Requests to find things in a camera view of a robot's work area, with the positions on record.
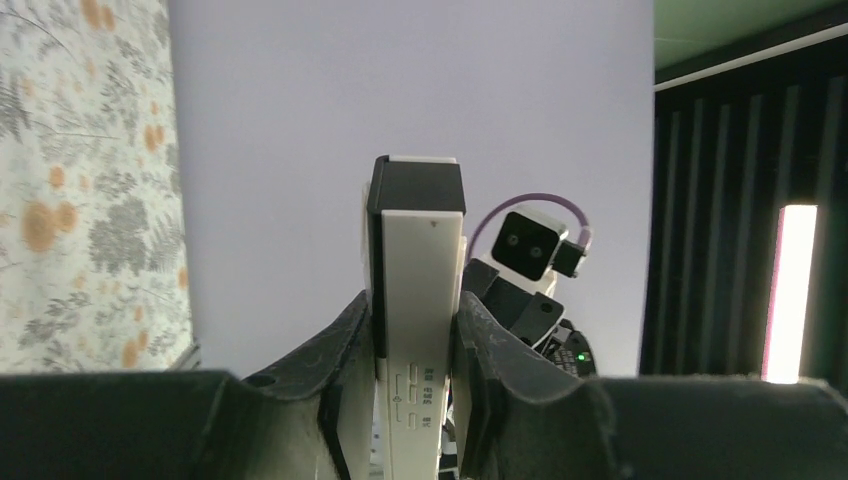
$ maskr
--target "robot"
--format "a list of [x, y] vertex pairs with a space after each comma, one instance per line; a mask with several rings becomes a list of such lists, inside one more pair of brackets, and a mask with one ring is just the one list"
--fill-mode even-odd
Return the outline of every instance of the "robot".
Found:
[[245, 379], [0, 379], [0, 477], [361, 480], [376, 395], [387, 479], [443, 476], [444, 430], [477, 480], [845, 478], [848, 402], [825, 384], [594, 376], [544, 280], [586, 250], [516, 210], [496, 246], [524, 252], [466, 263], [454, 159], [377, 159], [363, 210], [365, 290]]

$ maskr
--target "white wall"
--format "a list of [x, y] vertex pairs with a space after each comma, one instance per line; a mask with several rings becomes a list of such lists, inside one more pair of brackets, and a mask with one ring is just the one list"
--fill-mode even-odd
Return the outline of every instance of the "white wall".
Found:
[[601, 373], [636, 372], [652, 166], [650, 0], [171, 2], [191, 294], [209, 367], [245, 375], [363, 287], [383, 153], [456, 156], [467, 230], [564, 195], [596, 240], [557, 294]]

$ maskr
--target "orange flower pattern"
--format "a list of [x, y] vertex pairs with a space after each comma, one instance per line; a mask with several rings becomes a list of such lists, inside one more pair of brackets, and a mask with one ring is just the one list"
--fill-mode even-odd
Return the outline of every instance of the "orange flower pattern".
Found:
[[192, 344], [167, 2], [15, 4], [0, 372], [167, 368]]

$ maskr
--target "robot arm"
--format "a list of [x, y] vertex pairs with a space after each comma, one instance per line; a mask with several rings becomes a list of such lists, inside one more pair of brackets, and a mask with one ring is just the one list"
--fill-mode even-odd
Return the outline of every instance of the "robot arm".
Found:
[[[400, 161], [430, 168], [437, 163]], [[441, 165], [452, 169], [455, 163]], [[388, 170], [381, 178], [389, 182], [379, 191], [411, 191], [408, 175]], [[423, 466], [429, 480], [438, 465], [439, 439], [416, 435], [440, 430], [444, 400], [435, 391], [440, 404], [412, 403], [411, 395], [401, 396], [402, 402], [388, 397], [396, 385], [398, 396], [400, 386], [422, 386], [408, 369], [421, 358], [443, 359], [433, 367], [434, 381], [450, 375], [457, 464], [464, 478], [845, 478], [848, 404], [826, 385], [727, 377], [580, 378], [592, 371], [592, 356], [579, 332], [559, 319], [562, 305], [475, 261], [465, 266], [464, 291], [457, 297], [455, 266], [461, 265], [464, 243], [456, 213], [462, 209], [379, 201], [372, 207], [368, 245], [374, 246], [378, 228], [383, 245], [368, 250], [368, 290], [314, 338], [244, 380], [215, 371], [0, 378], [0, 478], [363, 480], [369, 471], [375, 389], [382, 382], [387, 401], [380, 414], [389, 421], [394, 414], [398, 423], [391, 448], [435, 442], [400, 455], [393, 450], [393, 474], [397, 480], [415, 478], [402, 476], [405, 466]], [[416, 215], [418, 210], [425, 213]], [[384, 235], [387, 217], [396, 222], [390, 229], [401, 227], [400, 234]], [[438, 235], [403, 235], [405, 228], [436, 229], [442, 219], [449, 219], [451, 228]], [[386, 245], [386, 239], [393, 244]], [[397, 243], [402, 239], [416, 251], [391, 254], [403, 248]], [[399, 265], [387, 268], [386, 260], [413, 258], [416, 252], [424, 253], [418, 266], [430, 265], [438, 278], [386, 276], [376, 290], [375, 268], [384, 275], [389, 268], [397, 271]], [[421, 278], [428, 279], [420, 285], [426, 290], [415, 288]], [[430, 288], [437, 280], [450, 288]], [[389, 284], [396, 288], [385, 288]], [[416, 335], [395, 336], [399, 324], [393, 322], [415, 312], [401, 309], [398, 316], [385, 309], [379, 315], [374, 299], [380, 292], [383, 302], [432, 308], [414, 317], [421, 325], [400, 323]], [[387, 341], [383, 345], [381, 338]], [[430, 351], [392, 349], [416, 339]], [[567, 361], [558, 368], [556, 358]], [[398, 368], [399, 380], [393, 377]], [[426, 373], [419, 365], [418, 382], [426, 381], [421, 375]], [[405, 410], [392, 411], [399, 408], [395, 403]], [[431, 410], [418, 409], [425, 405], [438, 412], [439, 422], [433, 422]], [[421, 422], [415, 429], [403, 421], [411, 414]], [[432, 430], [423, 426], [425, 415]]]

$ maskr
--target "black camera lens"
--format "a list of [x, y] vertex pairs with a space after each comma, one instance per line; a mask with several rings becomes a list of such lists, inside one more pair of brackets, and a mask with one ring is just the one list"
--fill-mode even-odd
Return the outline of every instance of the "black camera lens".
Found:
[[559, 234], [550, 228], [510, 212], [492, 246], [492, 258], [522, 277], [542, 278], [559, 246]]

